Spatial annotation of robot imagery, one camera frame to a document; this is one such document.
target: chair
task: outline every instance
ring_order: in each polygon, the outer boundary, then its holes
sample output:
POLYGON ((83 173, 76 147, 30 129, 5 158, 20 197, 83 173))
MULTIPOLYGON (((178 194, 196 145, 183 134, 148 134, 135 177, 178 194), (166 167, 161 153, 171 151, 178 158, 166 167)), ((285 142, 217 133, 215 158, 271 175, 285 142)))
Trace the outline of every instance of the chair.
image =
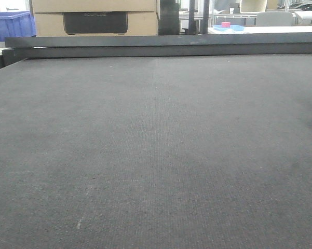
POLYGON ((292 26, 293 15, 283 11, 267 11, 258 13, 256 26, 292 26))

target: white table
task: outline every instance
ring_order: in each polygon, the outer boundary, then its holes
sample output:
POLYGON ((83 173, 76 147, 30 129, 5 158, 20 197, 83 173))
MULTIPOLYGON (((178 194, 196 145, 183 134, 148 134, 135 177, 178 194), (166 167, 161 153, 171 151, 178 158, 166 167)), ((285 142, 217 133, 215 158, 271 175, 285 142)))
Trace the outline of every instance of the white table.
POLYGON ((296 11, 295 14, 301 20, 312 20, 312 11, 296 11))
POLYGON ((266 34, 266 33, 312 33, 312 26, 284 26, 284 27, 245 27, 244 31, 218 31, 208 28, 208 34, 266 34))

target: cardboard box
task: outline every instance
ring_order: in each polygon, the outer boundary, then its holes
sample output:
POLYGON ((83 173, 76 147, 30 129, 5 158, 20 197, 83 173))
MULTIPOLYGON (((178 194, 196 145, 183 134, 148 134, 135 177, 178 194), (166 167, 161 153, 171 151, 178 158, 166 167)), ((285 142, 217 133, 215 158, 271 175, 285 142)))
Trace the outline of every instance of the cardboard box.
POLYGON ((268 9, 277 9, 278 7, 278 0, 267 0, 267 8, 268 9))
POLYGON ((159 12, 160 0, 32 0, 34 13, 159 12))
POLYGON ((267 0, 241 0, 241 13, 265 12, 267 0))
POLYGON ((152 36, 158 35, 158 17, 156 12, 128 12, 127 32, 67 34, 64 24, 64 13, 36 13, 37 36, 152 36))

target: pink object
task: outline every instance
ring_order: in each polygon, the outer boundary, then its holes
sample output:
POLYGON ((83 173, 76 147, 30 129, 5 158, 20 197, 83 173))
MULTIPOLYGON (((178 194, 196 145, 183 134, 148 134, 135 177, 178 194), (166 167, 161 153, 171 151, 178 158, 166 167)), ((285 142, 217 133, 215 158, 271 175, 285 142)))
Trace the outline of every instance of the pink object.
POLYGON ((222 22, 222 27, 230 27, 230 22, 222 22))

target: blue tray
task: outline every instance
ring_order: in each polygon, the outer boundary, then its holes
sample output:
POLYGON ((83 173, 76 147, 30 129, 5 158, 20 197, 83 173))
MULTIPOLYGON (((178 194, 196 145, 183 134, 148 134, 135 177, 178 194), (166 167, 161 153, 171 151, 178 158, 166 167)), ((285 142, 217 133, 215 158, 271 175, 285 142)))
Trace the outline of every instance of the blue tray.
POLYGON ((214 25, 213 28, 218 31, 226 31, 228 29, 231 29, 234 31, 243 31, 245 29, 244 26, 240 26, 240 25, 231 25, 230 27, 222 27, 221 25, 214 25))

